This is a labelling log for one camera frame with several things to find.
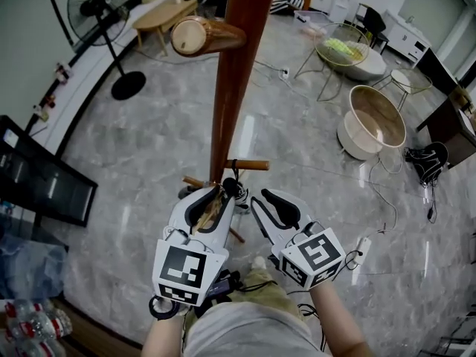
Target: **power outlet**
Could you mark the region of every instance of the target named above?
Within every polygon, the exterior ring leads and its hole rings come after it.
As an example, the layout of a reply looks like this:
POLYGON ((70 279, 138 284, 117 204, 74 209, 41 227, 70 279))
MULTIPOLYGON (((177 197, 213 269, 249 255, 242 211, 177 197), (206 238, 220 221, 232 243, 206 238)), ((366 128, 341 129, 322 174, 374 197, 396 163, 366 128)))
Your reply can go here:
POLYGON ((349 263, 349 268, 355 268, 356 266, 362 266, 364 264, 365 258, 367 257, 367 254, 369 253, 371 245, 372 245, 372 241, 366 237, 361 238, 358 241, 356 250, 360 252, 357 253, 357 255, 354 257, 352 262, 349 263))
POLYGON ((281 69, 280 73, 281 73, 281 78, 283 78, 284 80, 289 79, 289 68, 281 69))

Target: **power strip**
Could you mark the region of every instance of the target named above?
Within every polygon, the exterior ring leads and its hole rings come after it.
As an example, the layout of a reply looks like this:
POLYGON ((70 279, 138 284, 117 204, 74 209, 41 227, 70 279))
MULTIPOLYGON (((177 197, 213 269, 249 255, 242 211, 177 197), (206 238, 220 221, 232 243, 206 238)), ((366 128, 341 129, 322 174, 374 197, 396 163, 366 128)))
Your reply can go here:
POLYGON ((357 266, 362 266, 364 264, 365 258, 367 257, 367 254, 369 253, 370 246, 372 245, 372 241, 369 238, 361 238, 358 241, 356 250, 360 251, 357 253, 357 255, 354 257, 354 259, 349 262, 349 268, 356 268, 357 266))

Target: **fan base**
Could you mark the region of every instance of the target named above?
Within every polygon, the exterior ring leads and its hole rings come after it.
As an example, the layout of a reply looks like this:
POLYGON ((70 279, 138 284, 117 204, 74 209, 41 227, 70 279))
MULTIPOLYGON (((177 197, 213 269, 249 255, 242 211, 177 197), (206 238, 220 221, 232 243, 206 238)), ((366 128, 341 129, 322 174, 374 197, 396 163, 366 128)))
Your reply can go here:
POLYGON ((112 86, 112 97, 116 100, 129 99, 136 95, 146 84, 146 76, 140 71, 131 71, 121 75, 112 86))

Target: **white shirt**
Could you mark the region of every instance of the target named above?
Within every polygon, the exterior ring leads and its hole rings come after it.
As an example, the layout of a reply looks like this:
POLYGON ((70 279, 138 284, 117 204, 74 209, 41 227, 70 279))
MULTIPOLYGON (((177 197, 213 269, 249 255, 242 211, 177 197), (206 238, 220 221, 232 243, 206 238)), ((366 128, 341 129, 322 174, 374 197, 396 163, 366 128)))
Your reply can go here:
POLYGON ((304 322, 255 303, 221 303, 191 327, 184 357, 325 357, 304 322))

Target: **black chair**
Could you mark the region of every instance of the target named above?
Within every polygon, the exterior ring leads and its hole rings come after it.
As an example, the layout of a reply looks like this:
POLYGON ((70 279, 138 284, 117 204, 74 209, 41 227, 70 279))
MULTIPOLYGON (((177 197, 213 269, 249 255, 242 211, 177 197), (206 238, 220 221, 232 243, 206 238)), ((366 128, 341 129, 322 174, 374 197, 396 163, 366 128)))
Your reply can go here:
POLYGON ((377 40, 384 42, 382 50, 380 51, 380 54, 382 54, 386 44, 388 43, 388 38, 382 33, 387 26, 385 25, 384 20, 380 16, 380 13, 371 7, 367 7, 365 16, 362 19, 362 24, 367 33, 370 33, 372 35, 372 39, 370 40, 371 48, 375 46, 377 40))

